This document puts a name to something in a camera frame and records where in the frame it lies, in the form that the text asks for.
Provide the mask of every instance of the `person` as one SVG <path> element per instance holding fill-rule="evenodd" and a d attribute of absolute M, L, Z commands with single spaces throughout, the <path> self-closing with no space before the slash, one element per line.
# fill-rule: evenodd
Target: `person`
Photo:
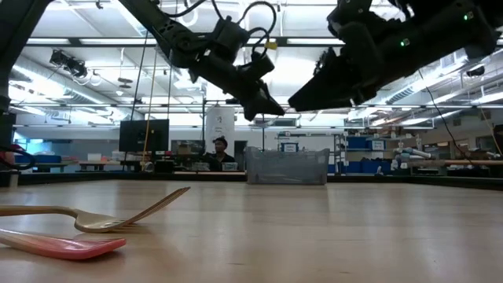
<path fill-rule="evenodd" d="M 216 138 L 213 143 L 215 144 L 215 153 L 210 155 L 213 159 L 213 162 L 210 162 L 210 171 L 221 171 L 222 163 L 236 162 L 234 157 L 226 153 L 229 144 L 224 137 Z"/>

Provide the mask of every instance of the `wire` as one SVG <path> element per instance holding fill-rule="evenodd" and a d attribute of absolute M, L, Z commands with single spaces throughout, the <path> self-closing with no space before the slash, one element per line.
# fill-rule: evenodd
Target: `wire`
<path fill-rule="evenodd" d="M 141 155 L 141 170 L 145 170 L 145 154 L 147 152 L 147 142 L 149 142 L 149 132 L 150 132 L 150 112 L 152 111 L 152 100 L 154 96 L 154 86 L 156 84 L 156 66 L 157 66 L 157 50 L 156 50 L 156 55 L 154 56 L 154 71 L 152 73 L 152 87 L 150 88 L 150 102 L 149 102 L 149 112 L 147 116 L 147 129 L 145 131 L 145 140 L 143 143 L 143 153 Z"/>
<path fill-rule="evenodd" d="M 276 9 L 274 8 L 274 6 L 272 6 L 269 2 L 266 2 L 266 1 L 256 1 L 256 2 L 253 2 L 252 4 L 250 4 L 244 10 L 243 16 L 241 16 L 241 18 L 237 21 L 237 23 L 240 24 L 241 21 L 244 20 L 244 18 L 246 17 L 246 15 L 250 11 L 250 9 L 253 8 L 253 7 L 255 7 L 255 6 L 267 6 L 267 7 L 269 7 L 271 9 L 271 11 L 273 11 L 273 23 L 270 25 L 270 28 L 269 28 L 269 31 L 268 31 L 268 33 L 270 34 L 271 32 L 273 32 L 273 29 L 276 26 L 277 14 L 276 14 Z"/>
<path fill-rule="evenodd" d="M 218 9 L 217 2 L 215 0 L 211 0 L 211 4 L 213 5 L 213 9 L 215 10 L 215 13 L 217 13 L 218 18 L 220 20 L 226 20 L 222 17 L 222 13 L 220 13 L 220 10 Z"/>
<path fill-rule="evenodd" d="M 149 39 L 149 32 L 147 31 L 147 33 L 145 35 L 145 42 L 143 43 L 143 52 L 141 53 L 140 68 L 138 69 L 138 79 L 136 80 L 136 89 L 134 91 L 133 108 L 131 109 L 130 122 L 133 122 L 134 108 L 136 107 L 136 100 L 138 98 L 138 88 L 140 86 L 141 70 L 143 69 L 143 62 L 145 61 L 145 51 L 147 50 L 147 40 L 148 39 Z M 125 171 L 126 161 L 127 161 L 127 152 L 124 154 L 123 172 Z"/>
<path fill-rule="evenodd" d="M 423 79 L 424 81 L 424 76 L 423 76 L 423 73 L 421 72 L 421 70 L 418 70 L 419 72 L 419 75 L 421 76 L 421 79 Z M 430 87 L 427 86 L 426 84 L 424 85 L 426 87 L 426 91 L 430 94 L 430 97 L 431 97 L 431 103 L 433 103 L 433 105 L 435 106 L 435 109 L 437 109 L 437 112 L 439 113 L 440 115 L 440 118 L 442 118 L 442 121 L 443 121 L 443 124 L 446 126 L 446 130 L 447 130 L 447 133 L 449 133 L 449 136 L 450 138 L 452 138 L 453 140 L 453 143 L 454 143 L 454 146 L 456 146 L 456 149 L 457 151 L 459 151 L 461 153 L 461 155 L 463 156 L 463 158 L 465 158 L 466 160 L 468 160 L 468 162 L 470 162 L 470 164 L 472 166 L 475 166 L 474 163 L 472 162 L 472 160 L 470 160 L 466 154 L 464 153 L 464 151 L 462 151 L 460 148 L 459 148 L 459 145 L 457 145 L 456 143 L 456 139 L 454 138 L 453 136 L 453 133 L 450 132 L 450 129 L 449 129 L 449 125 L 447 124 L 447 121 L 446 119 L 443 117 L 442 115 L 442 112 L 440 111 L 439 107 L 437 106 L 437 104 L 435 103 L 435 98 L 433 97 L 433 94 L 431 93 L 430 91 Z"/>
<path fill-rule="evenodd" d="M 196 3 L 194 3 L 192 6 L 187 8 L 185 11 L 180 12 L 180 13 L 175 12 L 174 14 L 169 14 L 169 13 L 165 13 L 165 14 L 168 17 L 175 17 L 175 18 L 176 17 L 183 17 L 183 16 L 187 15 L 188 13 L 192 12 L 193 10 L 195 10 L 197 7 L 199 7 L 204 2 L 206 2 L 206 0 L 199 0 Z"/>
<path fill-rule="evenodd" d="M 10 164 L 9 162 L 5 161 L 3 158 L 0 157 L 0 164 L 3 164 L 3 165 L 7 166 L 10 169 L 19 170 L 19 171 L 28 170 L 28 169 L 34 167 L 35 163 L 37 162 L 35 160 L 35 158 L 30 153 L 27 153 L 27 152 L 22 151 L 22 150 L 11 149 L 11 148 L 8 148 L 8 147 L 5 147 L 5 146 L 1 146 L 1 145 L 0 145 L 0 150 L 3 151 L 3 152 L 7 152 L 7 153 L 19 153 L 20 155 L 26 156 L 30 160 L 30 162 L 28 163 L 28 165 L 20 166 L 20 165 L 16 165 L 16 164 Z"/>
<path fill-rule="evenodd" d="M 256 33 L 257 31 L 263 31 L 264 35 L 253 45 L 253 47 L 251 48 L 251 52 L 254 53 L 256 48 L 261 46 L 262 45 L 262 41 L 264 39 L 266 39 L 266 43 L 268 43 L 270 41 L 270 34 L 273 32 L 273 29 L 274 27 L 276 26 L 276 22 L 277 22 L 277 13 L 276 13 L 276 9 L 274 8 L 274 6 L 272 6 L 269 2 L 265 2 L 265 1 L 257 1 L 257 2 L 253 2 L 252 4 L 250 4 L 243 12 L 243 16 L 241 16 L 241 18 L 237 21 L 237 23 L 239 24 L 241 21 L 244 20 L 244 18 L 246 17 L 246 15 L 248 14 L 248 12 L 250 11 L 250 9 L 252 9 L 253 7 L 255 6 L 267 6 L 271 9 L 271 11 L 273 12 L 273 21 L 269 27 L 269 30 L 266 30 L 265 28 L 253 28 L 251 29 L 248 34 L 250 36 L 252 36 L 254 33 Z M 262 54 L 260 55 L 260 59 L 264 58 L 266 55 L 267 55 L 267 46 L 264 46 L 264 51 L 262 52 Z M 241 67 L 248 67 L 250 65 L 252 65 L 254 62 L 249 62 L 247 64 L 244 64 L 242 65 Z"/>

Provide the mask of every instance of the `monitor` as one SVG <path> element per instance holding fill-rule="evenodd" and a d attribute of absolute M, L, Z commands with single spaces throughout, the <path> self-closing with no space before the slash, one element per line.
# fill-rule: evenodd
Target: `monitor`
<path fill-rule="evenodd" d="M 149 139 L 146 151 L 169 150 L 170 120 L 155 119 L 149 122 Z M 120 123 L 119 151 L 142 152 L 147 135 L 147 121 L 123 121 Z"/>
<path fill-rule="evenodd" d="M 13 143 L 13 124 L 16 122 L 16 115 L 0 115 L 0 145 L 10 147 Z"/>

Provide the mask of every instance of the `clear plastic container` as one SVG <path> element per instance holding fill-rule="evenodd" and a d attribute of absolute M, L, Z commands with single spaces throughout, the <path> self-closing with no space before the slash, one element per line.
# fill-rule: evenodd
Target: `clear plastic container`
<path fill-rule="evenodd" d="M 319 152 L 261 152 L 246 148 L 249 184 L 324 185 L 329 173 L 330 149 Z"/>

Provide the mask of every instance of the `table surface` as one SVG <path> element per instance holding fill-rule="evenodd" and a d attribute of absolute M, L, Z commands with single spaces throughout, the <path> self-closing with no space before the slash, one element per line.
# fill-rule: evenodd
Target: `table surface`
<path fill-rule="evenodd" d="M 183 186 L 192 189 L 120 233 L 80 233 L 63 215 L 0 218 L 3 229 L 128 240 L 85 262 L 0 246 L 2 282 L 474 283 L 503 276 L 503 194 L 494 191 L 103 181 L 4 189 L 0 204 L 129 217 Z"/>

